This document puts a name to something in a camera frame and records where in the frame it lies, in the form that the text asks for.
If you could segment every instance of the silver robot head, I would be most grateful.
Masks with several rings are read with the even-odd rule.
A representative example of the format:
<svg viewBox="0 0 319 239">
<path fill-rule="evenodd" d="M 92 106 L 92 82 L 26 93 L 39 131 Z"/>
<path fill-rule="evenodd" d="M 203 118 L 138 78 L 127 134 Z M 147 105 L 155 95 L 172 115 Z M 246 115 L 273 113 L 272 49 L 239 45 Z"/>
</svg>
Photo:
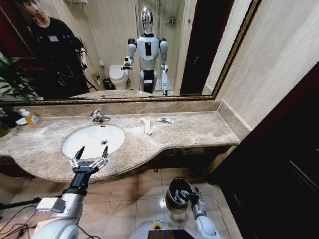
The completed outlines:
<svg viewBox="0 0 319 239">
<path fill-rule="evenodd" d="M 152 10 L 145 6 L 142 9 L 141 12 L 141 19 L 142 19 L 142 24 L 143 24 L 143 29 L 145 34 L 151 34 L 152 32 L 152 25 L 153 25 L 153 14 Z"/>
</svg>

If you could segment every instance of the hand soap bottle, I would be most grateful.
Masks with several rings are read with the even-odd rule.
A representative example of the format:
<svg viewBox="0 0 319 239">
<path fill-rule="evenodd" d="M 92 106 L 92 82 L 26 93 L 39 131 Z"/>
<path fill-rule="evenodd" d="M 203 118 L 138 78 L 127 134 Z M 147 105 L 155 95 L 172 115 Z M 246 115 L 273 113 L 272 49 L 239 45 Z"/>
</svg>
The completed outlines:
<svg viewBox="0 0 319 239">
<path fill-rule="evenodd" d="M 41 120 L 38 116 L 36 116 L 33 113 L 30 113 L 29 111 L 26 111 L 25 109 L 21 109 L 19 111 L 31 127 L 38 127 L 40 125 Z"/>
</svg>

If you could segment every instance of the door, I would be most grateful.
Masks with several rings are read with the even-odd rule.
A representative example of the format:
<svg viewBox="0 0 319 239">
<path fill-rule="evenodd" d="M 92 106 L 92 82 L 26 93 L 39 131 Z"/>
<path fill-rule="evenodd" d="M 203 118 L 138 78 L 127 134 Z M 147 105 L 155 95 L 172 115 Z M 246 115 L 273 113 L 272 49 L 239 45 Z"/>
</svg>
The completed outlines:
<svg viewBox="0 0 319 239">
<path fill-rule="evenodd" d="M 233 2 L 197 0 L 181 94 L 201 94 Z"/>
<path fill-rule="evenodd" d="M 319 63 L 214 170 L 243 238 L 318 238 Z"/>
</svg>

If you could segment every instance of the faucet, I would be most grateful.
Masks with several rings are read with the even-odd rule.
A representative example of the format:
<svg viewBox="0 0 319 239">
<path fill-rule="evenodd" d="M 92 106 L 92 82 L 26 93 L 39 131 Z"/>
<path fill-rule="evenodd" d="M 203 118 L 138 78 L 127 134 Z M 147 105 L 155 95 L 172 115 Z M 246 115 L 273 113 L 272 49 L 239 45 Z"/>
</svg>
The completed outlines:
<svg viewBox="0 0 319 239">
<path fill-rule="evenodd" d="M 101 111 L 93 111 L 90 115 L 90 118 L 93 119 L 92 123 L 97 123 L 97 122 L 104 122 L 104 121 L 110 121 L 111 118 L 107 116 L 103 116 L 103 113 Z"/>
</svg>

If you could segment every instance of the name badge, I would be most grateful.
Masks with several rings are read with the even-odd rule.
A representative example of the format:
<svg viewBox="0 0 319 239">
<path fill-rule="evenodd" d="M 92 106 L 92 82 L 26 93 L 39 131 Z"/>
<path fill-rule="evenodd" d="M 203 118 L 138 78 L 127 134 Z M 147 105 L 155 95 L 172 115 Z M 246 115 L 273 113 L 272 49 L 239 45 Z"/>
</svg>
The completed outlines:
<svg viewBox="0 0 319 239">
<path fill-rule="evenodd" d="M 49 36 L 49 39 L 51 42 L 59 41 L 59 39 L 56 36 Z"/>
</svg>

